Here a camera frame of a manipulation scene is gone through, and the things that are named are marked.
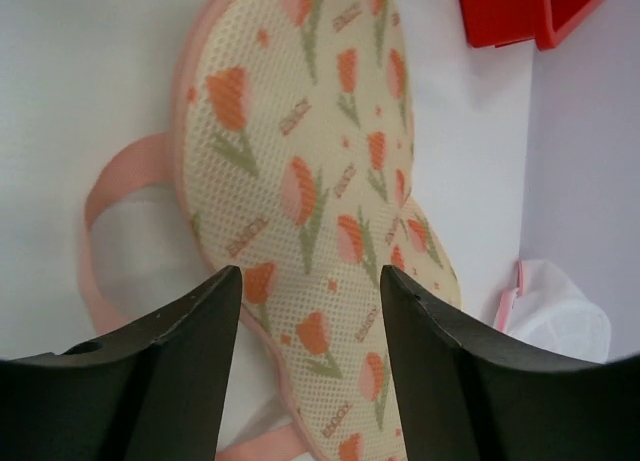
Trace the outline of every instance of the white surface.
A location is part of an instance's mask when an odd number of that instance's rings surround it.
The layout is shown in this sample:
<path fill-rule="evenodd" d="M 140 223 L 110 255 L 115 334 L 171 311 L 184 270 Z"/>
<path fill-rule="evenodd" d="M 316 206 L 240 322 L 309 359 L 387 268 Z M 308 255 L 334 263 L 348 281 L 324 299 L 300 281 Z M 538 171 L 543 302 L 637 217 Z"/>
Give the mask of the white surface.
<path fill-rule="evenodd" d="M 611 358 L 640 351 L 640 0 L 607 0 L 536 55 L 522 247 L 602 307 Z"/>
<path fill-rule="evenodd" d="M 517 259 L 533 48 L 472 51 L 457 0 L 398 0 L 414 86 L 414 190 L 448 249 L 467 310 L 492 317 Z M 173 65 L 204 0 L 0 0 L 0 355 L 92 336 L 75 283 L 78 220 L 118 149 L 164 130 Z M 98 223 L 105 290 L 133 315 L 203 271 L 169 190 Z M 240 330 L 222 445 L 275 393 Z"/>

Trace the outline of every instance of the small orange dot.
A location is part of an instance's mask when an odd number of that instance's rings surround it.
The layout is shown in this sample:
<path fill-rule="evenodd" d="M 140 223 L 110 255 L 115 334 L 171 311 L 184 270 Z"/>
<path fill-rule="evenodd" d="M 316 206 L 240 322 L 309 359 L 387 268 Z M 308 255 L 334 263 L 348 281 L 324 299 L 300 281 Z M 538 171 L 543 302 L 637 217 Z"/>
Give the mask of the small orange dot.
<path fill-rule="evenodd" d="M 193 86 L 187 91 L 187 101 L 195 103 L 198 100 L 198 90 Z"/>
<path fill-rule="evenodd" d="M 266 29 L 258 31 L 258 42 L 263 48 L 267 48 L 269 46 L 269 33 Z"/>

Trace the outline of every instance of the pink elastic strap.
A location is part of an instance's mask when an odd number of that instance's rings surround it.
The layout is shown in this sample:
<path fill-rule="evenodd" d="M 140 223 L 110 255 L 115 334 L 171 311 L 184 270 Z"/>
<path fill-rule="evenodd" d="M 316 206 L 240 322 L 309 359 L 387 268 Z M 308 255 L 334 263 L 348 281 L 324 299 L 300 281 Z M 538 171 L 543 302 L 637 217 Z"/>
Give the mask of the pink elastic strap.
<path fill-rule="evenodd" d="M 524 269 L 522 267 L 522 261 L 518 261 L 518 281 L 515 289 L 505 289 L 502 292 L 500 298 L 500 305 L 498 306 L 498 313 L 496 315 L 496 329 L 502 333 L 506 332 L 507 325 L 509 324 L 509 318 L 511 311 L 513 310 L 513 304 L 516 299 L 524 293 Z"/>
<path fill-rule="evenodd" d="M 102 213 L 134 191 L 172 181 L 166 146 L 166 133 L 130 144 L 104 167 L 87 196 L 78 283 L 100 335 L 121 328 L 131 320 L 118 313 L 100 292 L 91 258 L 91 227 Z M 216 461 L 292 461 L 306 452 L 294 426 L 288 425 L 218 453 Z"/>
<path fill-rule="evenodd" d="M 104 211 L 134 191 L 171 181 L 165 140 L 165 133 L 155 134 L 124 148 L 104 167 L 87 196 L 78 282 L 80 293 L 99 335 L 121 328 L 131 320 L 118 313 L 98 288 L 91 259 L 91 226 Z"/>

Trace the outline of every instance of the red box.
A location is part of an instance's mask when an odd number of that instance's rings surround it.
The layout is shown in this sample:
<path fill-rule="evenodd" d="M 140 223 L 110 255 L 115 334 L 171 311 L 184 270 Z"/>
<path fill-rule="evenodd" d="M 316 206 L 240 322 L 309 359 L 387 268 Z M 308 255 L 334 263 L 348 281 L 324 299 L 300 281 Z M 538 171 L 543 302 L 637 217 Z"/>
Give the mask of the red box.
<path fill-rule="evenodd" d="M 553 49 L 604 0 L 460 0 L 469 43 L 481 48 L 535 39 Z"/>

